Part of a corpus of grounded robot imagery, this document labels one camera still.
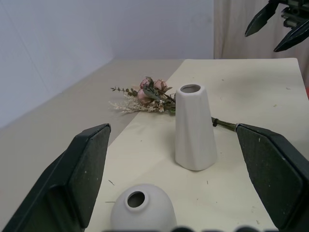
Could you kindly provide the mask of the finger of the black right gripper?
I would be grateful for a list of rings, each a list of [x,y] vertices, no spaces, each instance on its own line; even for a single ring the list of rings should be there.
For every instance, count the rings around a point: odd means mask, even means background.
[[[260,10],[249,23],[245,31],[245,37],[257,33],[262,27],[264,27],[268,20],[275,14],[279,3],[280,0],[269,0],[267,5]]]
[[[303,42],[309,37],[309,20],[304,21],[292,29],[276,46],[274,52],[281,52]]]

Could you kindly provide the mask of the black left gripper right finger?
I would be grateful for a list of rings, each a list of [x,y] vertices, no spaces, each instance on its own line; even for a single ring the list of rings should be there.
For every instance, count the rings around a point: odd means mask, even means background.
[[[309,161],[282,135],[236,126],[249,178],[279,232],[309,232]]]

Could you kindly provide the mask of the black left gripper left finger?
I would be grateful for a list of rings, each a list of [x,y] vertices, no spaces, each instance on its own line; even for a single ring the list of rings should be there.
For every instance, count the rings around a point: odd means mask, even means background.
[[[84,232],[101,186],[110,133],[110,124],[101,124],[77,134],[2,232]]]

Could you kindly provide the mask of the round grey ceramic vase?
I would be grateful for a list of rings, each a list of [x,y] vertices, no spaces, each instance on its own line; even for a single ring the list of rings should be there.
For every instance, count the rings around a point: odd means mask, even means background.
[[[110,222],[115,231],[171,232],[177,226],[171,199],[152,184],[126,189],[112,207]]]

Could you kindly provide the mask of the tall white faceted vase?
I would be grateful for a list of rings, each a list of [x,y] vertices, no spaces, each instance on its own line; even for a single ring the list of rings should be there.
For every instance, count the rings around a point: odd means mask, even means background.
[[[210,105],[204,86],[187,84],[176,91],[175,161],[201,171],[217,161]]]

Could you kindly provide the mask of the beige curtain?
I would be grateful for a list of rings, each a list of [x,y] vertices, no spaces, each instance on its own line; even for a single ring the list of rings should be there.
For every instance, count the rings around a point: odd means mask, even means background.
[[[267,3],[268,0],[214,0],[216,58],[297,58],[299,62],[309,62],[309,38],[286,51],[274,52],[290,31],[283,26],[283,5],[257,33],[245,36],[248,24]]]

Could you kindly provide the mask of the cream table mat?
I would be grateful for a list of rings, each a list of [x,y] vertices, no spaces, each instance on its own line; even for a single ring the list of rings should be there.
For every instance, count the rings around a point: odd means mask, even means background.
[[[283,135],[309,160],[309,99],[295,58],[185,60],[169,78],[173,89],[201,84],[211,115]],[[153,184],[170,197],[177,223],[194,231],[233,232],[274,224],[249,179],[237,135],[214,129],[217,162],[192,172],[174,161],[175,118],[139,113],[108,147],[97,202],[86,232],[110,228],[115,200],[127,188]]]

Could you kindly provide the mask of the dried pink flower bouquet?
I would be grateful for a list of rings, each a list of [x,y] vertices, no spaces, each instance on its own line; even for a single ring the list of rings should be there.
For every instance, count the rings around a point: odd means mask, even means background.
[[[113,103],[112,106],[122,113],[156,112],[176,113],[176,94],[167,94],[172,89],[162,79],[153,80],[145,77],[135,88],[111,87],[111,91],[121,92],[126,97],[123,103]]]

